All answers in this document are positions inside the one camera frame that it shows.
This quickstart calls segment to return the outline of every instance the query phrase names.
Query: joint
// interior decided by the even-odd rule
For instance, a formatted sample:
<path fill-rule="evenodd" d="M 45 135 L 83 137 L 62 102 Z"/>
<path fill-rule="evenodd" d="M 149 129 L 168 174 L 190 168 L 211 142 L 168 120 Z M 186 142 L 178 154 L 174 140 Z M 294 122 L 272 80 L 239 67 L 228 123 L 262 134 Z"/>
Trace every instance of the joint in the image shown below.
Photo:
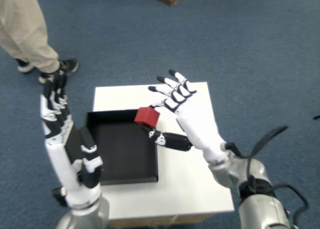
<path fill-rule="evenodd" d="M 246 182 L 243 182 L 239 186 L 238 190 L 240 195 L 240 204 L 248 197 L 256 194 L 266 195 L 273 198 L 276 197 L 271 183 L 267 180 L 260 178 L 255 178 L 253 181 L 248 180 Z"/>

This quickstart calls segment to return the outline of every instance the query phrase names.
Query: wire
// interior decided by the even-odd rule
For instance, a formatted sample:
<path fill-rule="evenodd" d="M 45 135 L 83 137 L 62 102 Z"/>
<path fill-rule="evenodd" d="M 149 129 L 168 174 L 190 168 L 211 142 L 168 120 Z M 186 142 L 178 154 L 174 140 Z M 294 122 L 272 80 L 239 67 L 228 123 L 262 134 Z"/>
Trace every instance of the wire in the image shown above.
<path fill-rule="evenodd" d="M 293 225 L 298 227 L 298 218 L 299 216 L 304 213 L 306 210 L 308 210 L 309 208 L 309 203 L 308 203 L 308 200 L 305 198 L 305 196 L 300 192 L 298 191 L 295 187 L 293 187 L 292 185 L 290 184 L 287 184 L 287 183 L 279 183 L 279 184 L 276 184 L 272 187 L 272 189 L 275 191 L 277 189 L 280 189 L 280 188 L 289 188 L 291 189 L 292 191 L 295 192 L 295 194 L 298 195 L 298 197 L 303 201 L 303 206 L 301 206 L 300 208 L 298 208 L 294 214 L 293 214 Z"/>
<path fill-rule="evenodd" d="M 255 179 L 254 176 L 250 175 L 250 165 L 251 165 L 252 158 L 255 155 L 257 155 L 269 141 L 271 141 L 274 137 L 276 137 L 280 133 L 284 132 L 287 128 L 288 128 L 288 126 L 286 126 L 286 125 L 280 125 L 280 126 L 277 126 L 274 129 L 272 129 L 271 131 L 269 131 L 266 135 L 264 135 L 257 142 L 257 144 L 255 144 L 255 146 L 253 147 L 250 155 L 247 157 L 248 163 L 247 163 L 247 166 L 246 166 L 246 178 L 247 178 L 247 180 L 249 182 L 248 183 L 249 189 L 252 192 L 254 192 L 254 193 L 256 192 L 256 190 L 251 187 L 251 185 L 254 183 L 254 179 Z"/>

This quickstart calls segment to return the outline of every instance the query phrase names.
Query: metal cylinder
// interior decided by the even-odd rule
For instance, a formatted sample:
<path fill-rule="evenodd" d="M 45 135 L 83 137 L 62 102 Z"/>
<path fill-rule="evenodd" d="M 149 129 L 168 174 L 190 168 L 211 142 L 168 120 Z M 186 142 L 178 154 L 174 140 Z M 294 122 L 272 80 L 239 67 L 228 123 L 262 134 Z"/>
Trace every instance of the metal cylinder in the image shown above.
<path fill-rule="evenodd" d="M 290 229 L 282 204 L 274 197 L 255 194 L 246 198 L 239 207 L 242 229 Z"/>

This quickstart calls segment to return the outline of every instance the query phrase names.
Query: white table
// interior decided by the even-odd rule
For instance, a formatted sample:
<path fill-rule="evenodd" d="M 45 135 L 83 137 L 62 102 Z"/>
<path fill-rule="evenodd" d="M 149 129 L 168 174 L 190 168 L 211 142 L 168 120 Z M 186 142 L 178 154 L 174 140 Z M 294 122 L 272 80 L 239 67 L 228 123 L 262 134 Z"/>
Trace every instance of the white table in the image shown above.
<path fill-rule="evenodd" d="M 203 98 L 207 119 L 214 120 L 207 83 L 194 83 L 194 87 Z M 163 97 L 150 92 L 148 85 L 96 87 L 93 111 L 138 109 Z M 166 108 L 157 111 L 160 112 L 158 130 L 183 134 L 173 113 Z M 111 222 L 234 210 L 230 190 L 214 180 L 200 150 L 192 148 L 183 152 L 158 146 L 157 155 L 158 182 L 102 186 L 110 203 Z"/>

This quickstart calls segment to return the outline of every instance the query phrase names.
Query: person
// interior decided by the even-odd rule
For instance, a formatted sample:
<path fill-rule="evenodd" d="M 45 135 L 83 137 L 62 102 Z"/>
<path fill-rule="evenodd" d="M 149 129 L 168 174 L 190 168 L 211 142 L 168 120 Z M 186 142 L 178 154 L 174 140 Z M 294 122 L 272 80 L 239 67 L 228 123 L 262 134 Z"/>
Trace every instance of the person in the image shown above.
<path fill-rule="evenodd" d="M 79 67 L 74 58 L 59 61 L 48 45 L 47 26 L 37 0 L 0 0 L 0 45 L 16 59 L 21 73 L 38 68 L 42 84 L 52 80 L 57 70 L 70 76 Z"/>

